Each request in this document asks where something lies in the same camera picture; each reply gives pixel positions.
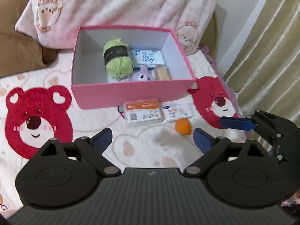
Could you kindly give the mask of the orange pompom ball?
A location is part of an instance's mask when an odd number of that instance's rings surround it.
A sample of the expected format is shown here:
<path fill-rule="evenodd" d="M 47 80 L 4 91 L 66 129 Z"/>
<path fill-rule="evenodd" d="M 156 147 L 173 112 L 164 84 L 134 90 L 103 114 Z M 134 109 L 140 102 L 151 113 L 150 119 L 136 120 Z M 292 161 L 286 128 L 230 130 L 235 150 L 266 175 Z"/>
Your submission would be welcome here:
<path fill-rule="evenodd" d="M 181 135 L 190 135 L 192 133 L 192 126 L 188 119 L 182 118 L 175 122 L 175 130 Z"/>

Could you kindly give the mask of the white wet wipes pack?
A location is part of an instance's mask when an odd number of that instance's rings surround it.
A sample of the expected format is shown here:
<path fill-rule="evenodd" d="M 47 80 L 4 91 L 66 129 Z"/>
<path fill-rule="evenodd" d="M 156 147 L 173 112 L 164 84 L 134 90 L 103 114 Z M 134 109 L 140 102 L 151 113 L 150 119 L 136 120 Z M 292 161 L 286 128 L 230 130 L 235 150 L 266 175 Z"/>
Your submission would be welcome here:
<path fill-rule="evenodd" d="M 190 119 L 194 113 L 189 104 L 163 105 L 164 123 L 172 123 L 179 119 Z"/>

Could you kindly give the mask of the orange white plastic case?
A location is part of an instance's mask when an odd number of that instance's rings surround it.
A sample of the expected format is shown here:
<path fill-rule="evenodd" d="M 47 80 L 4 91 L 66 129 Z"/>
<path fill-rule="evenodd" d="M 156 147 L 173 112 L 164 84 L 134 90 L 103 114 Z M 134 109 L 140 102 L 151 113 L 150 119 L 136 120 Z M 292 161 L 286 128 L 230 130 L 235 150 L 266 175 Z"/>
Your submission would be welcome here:
<path fill-rule="evenodd" d="M 140 100 L 124 104 L 124 118 L 130 127 L 153 125 L 163 120 L 157 100 Z"/>

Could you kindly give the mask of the beige striped curtain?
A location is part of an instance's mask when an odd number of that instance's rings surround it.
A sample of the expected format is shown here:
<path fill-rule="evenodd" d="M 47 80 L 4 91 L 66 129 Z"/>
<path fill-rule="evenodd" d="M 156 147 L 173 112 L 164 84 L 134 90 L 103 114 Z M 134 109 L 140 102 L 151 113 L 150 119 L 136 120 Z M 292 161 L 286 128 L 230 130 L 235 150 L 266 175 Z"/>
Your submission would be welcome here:
<path fill-rule="evenodd" d="M 299 0 L 266 0 L 225 74 L 240 109 L 260 109 L 299 125 Z"/>

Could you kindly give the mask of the pink red bear blanket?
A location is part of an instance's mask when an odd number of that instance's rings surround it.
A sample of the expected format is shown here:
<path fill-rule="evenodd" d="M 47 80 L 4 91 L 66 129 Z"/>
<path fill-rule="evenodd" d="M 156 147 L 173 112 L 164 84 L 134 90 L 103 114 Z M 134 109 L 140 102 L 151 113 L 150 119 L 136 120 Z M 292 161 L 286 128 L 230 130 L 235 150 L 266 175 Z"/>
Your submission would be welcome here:
<path fill-rule="evenodd" d="M 122 107 L 82 110 L 71 92 L 73 53 L 63 51 L 45 69 L 1 79 L 1 215 L 22 207 L 15 178 L 48 139 L 72 142 L 104 128 L 113 133 L 105 158 L 126 167 L 187 167 L 201 156 L 192 136 L 173 123 L 130 127 Z"/>

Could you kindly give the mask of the pink cardboard box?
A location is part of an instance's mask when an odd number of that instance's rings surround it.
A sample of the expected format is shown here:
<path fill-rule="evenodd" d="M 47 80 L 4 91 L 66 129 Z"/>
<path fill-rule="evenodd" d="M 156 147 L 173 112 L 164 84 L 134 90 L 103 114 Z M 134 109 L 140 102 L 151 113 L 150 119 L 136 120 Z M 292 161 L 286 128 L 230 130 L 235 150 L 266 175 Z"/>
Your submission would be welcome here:
<path fill-rule="evenodd" d="M 125 25 L 80 27 L 71 90 L 81 109 L 138 100 L 172 101 L 195 82 L 170 29 Z"/>

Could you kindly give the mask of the purple plush toy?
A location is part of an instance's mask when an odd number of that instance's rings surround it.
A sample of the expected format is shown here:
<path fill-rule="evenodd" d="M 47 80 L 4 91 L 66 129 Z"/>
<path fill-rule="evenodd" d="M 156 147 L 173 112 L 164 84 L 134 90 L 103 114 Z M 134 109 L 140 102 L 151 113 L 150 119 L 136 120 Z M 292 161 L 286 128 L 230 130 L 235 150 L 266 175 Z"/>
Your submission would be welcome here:
<path fill-rule="evenodd" d="M 154 81 L 155 78 L 149 72 L 148 66 L 142 65 L 138 72 L 135 72 L 131 78 L 126 78 L 121 80 L 121 82 L 144 82 L 144 81 Z"/>

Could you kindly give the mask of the green yarn ball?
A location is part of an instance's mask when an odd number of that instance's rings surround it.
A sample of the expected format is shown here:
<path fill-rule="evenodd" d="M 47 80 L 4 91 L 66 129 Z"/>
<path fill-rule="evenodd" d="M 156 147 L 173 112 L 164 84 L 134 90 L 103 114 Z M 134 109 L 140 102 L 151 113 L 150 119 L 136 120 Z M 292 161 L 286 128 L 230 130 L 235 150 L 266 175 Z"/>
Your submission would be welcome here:
<path fill-rule="evenodd" d="M 133 75 L 133 60 L 128 43 L 121 38 L 108 41 L 103 49 L 107 73 L 115 80 L 121 81 Z"/>

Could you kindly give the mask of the blue white tissue pack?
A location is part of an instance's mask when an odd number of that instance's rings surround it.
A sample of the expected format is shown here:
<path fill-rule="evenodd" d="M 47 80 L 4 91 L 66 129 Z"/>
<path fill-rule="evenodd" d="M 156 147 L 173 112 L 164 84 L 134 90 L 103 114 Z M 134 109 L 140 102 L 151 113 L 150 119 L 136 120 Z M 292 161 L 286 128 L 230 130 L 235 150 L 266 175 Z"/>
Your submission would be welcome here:
<path fill-rule="evenodd" d="M 153 68 L 155 65 L 164 65 L 165 60 L 160 50 L 130 50 L 134 67 L 147 65 Z"/>

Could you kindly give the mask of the brown pillow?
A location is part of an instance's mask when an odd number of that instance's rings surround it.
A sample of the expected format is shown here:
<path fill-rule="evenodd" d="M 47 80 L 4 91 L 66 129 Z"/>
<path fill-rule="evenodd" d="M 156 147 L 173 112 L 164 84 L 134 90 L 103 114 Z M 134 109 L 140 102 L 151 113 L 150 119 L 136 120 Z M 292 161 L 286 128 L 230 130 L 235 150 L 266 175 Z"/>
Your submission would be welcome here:
<path fill-rule="evenodd" d="M 1 0 L 1 78 L 39 70 L 56 60 L 57 51 L 15 31 L 29 0 Z"/>

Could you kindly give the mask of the pink bear print pillow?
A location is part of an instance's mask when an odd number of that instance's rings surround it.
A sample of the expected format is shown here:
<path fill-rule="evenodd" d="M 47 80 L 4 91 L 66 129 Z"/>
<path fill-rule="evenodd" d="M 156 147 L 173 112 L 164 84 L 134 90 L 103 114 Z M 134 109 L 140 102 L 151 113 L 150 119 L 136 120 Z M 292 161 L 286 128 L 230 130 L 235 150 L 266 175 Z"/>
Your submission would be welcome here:
<path fill-rule="evenodd" d="M 29 0 L 18 32 L 52 49 L 75 46 L 80 26 L 116 24 L 174 31 L 186 55 L 194 54 L 218 0 Z"/>

